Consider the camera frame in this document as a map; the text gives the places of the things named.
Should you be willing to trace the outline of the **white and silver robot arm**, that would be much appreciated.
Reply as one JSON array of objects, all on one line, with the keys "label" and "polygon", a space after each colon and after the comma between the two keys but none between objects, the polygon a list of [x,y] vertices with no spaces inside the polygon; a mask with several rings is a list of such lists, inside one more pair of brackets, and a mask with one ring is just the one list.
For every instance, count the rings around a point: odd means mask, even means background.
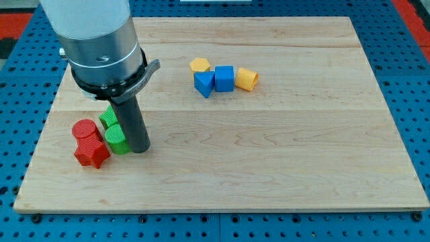
[{"label": "white and silver robot arm", "polygon": [[128,0],[41,0],[76,76],[117,85],[143,64]]}]

